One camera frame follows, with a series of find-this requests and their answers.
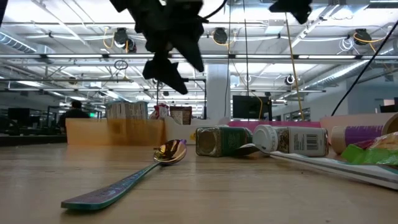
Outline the green spice jar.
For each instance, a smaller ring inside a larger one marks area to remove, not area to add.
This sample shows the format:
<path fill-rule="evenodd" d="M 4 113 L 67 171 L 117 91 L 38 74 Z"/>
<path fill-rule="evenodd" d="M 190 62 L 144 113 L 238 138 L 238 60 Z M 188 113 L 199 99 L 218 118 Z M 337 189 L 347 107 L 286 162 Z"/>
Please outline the green spice jar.
<path fill-rule="evenodd" d="M 245 156 L 251 149 L 242 148 L 252 143 L 248 128 L 230 126 L 202 127 L 196 130 L 196 154 L 208 157 Z"/>

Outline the small black monitor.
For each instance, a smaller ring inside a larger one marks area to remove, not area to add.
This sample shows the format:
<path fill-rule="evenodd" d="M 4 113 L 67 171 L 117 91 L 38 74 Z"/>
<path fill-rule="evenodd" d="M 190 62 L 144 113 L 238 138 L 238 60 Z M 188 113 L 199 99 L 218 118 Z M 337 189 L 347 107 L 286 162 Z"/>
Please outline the small black monitor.
<path fill-rule="evenodd" d="M 30 109 L 29 108 L 9 108 L 7 117 L 15 120 L 19 125 L 27 126 L 30 123 Z"/>

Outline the red plastic bin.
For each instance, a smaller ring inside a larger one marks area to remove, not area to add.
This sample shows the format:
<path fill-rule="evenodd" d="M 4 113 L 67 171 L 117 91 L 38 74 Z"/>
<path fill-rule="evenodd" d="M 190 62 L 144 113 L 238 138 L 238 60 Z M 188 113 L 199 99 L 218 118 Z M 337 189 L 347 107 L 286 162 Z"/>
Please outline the red plastic bin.
<path fill-rule="evenodd" d="M 228 126 L 231 127 L 244 127 L 250 131 L 254 131 L 259 125 L 271 125 L 271 126 L 297 126 L 305 128 L 320 128 L 320 122 L 311 121 L 230 121 Z"/>

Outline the black table frame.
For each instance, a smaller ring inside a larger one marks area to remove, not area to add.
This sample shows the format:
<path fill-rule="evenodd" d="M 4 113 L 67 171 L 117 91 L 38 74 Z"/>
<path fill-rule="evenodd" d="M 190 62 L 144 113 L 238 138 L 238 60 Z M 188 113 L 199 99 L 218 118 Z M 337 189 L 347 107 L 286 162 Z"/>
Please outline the black table frame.
<path fill-rule="evenodd" d="M 67 137 L 56 136 L 0 136 L 0 147 L 26 146 L 34 144 L 55 144 L 65 143 Z"/>

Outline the brown snack packet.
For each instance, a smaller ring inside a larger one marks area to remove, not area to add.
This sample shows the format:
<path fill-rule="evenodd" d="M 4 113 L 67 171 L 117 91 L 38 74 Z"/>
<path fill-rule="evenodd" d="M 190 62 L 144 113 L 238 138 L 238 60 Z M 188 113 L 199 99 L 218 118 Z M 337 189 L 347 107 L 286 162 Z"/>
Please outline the brown snack packet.
<path fill-rule="evenodd" d="M 191 125 L 192 107 L 191 106 L 171 106 L 170 116 L 179 125 Z"/>

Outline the black background gantry frame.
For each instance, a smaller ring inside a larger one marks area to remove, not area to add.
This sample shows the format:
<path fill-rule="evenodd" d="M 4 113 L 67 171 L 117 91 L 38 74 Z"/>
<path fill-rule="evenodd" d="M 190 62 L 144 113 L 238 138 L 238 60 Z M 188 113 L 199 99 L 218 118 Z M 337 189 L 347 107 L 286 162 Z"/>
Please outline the black background gantry frame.
<path fill-rule="evenodd" d="M 156 84 L 157 115 L 164 115 L 165 110 L 175 120 L 181 119 L 182 124 L 191 123 L 193 119 L 207 119 L 207 85 L 203 78 L 179 78 L 178 88 L 168 87 L 160 80 L 153 79 Z"/>

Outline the white label spice jar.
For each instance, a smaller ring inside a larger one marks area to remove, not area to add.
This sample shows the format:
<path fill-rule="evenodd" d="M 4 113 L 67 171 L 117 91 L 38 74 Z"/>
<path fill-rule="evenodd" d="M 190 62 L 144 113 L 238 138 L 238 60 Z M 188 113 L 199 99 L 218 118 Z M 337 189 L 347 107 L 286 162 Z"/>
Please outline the white label spice jar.
<path fill-rule="evenodd" d="M 328 132 L 323 128 L 259 125 L 252 137 L 262 152 L 283 152 L 307 157 L 325 157 L 329 153 Z"/>

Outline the orange plastic bin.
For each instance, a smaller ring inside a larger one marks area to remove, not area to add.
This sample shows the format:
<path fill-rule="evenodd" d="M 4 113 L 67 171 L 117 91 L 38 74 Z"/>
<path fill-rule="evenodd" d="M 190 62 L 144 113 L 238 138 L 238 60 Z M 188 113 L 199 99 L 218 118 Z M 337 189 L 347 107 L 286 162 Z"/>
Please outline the orange plastic bin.
<path fill-rule="evenodd" d="M 165 123 L 156 119 L 66 119 L 71 146 L 159 146 Z"/>

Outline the yellow and green ramen packet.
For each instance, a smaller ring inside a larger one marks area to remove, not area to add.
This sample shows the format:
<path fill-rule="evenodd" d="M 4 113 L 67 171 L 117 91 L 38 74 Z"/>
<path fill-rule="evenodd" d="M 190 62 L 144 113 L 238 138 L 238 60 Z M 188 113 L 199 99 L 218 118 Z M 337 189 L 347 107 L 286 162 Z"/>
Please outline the yellow and green ramen packet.
<path fill-rule="evenodd" d="M 350 144 L 341 154 L 351 164 L 398 166 L 398 132 Z"/>

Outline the person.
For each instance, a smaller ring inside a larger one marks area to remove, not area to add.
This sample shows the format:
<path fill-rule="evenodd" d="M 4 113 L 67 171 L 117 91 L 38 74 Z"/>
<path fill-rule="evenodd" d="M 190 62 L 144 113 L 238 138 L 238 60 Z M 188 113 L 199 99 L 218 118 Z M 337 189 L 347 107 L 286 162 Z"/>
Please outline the person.
<path fill-rule="evenodd" d="M 64 112 L 59 119 L 58 125 L 62 134 L 67 132 L 66 119 L 67 118 L 90 118 L 89 114 L 82 110 L 82 102 L 78 100 L 73 100 L 71 103 L 71 108 Z"/>

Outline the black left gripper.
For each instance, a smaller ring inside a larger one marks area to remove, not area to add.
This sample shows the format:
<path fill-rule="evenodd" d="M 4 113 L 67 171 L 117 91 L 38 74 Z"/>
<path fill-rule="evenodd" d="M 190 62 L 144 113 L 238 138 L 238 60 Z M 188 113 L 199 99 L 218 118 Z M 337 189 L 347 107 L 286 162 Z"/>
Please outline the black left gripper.
<path fill-rule="evenodd" d="M 199 72 L 204 71 L 198 41 L 203 34 L 198 15 L 203 0 L 109 0 L 118 12 L 129 11 L 135 21 L 135 31 L 146 39 L 146 49 L 154 54 L 144 65 L 146 80 L 156 79 L 182 95 L 188 93 L 178 72 L 178 62 L 172 63 L 168 53 L 176 48 L 186 61 Z"/>

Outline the white plastic bin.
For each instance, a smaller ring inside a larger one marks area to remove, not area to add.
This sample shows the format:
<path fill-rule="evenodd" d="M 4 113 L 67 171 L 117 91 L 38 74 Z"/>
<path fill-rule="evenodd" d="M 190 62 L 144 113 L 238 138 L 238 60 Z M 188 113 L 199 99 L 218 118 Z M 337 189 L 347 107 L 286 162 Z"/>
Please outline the white plastic bin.
<path fill-rule="evenodd" d="M 177 124 L 175 120 L 168 116 L 165 121 L 165 135 L 168 141 L 173 139 L 184 139 L 187 145 L 195 145 L 195 133 L 197 128 L 212 126 L 227 126 L 230 119 L 225 117 L 220 120 L 215 119 L 193 119 L 191 125 Z"/>

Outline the purple label spice jar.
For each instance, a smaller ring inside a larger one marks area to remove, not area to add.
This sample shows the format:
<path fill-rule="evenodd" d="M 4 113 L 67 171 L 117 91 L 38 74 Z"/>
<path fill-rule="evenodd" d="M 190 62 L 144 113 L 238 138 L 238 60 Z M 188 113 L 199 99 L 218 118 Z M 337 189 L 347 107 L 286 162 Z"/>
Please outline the purple label spice jar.
<path fill-rule="evenodd" d="M 350 144 L 381 136 L 382 126 L 336 126 L 331 131 L 330 144 L 341 154 Z"/>

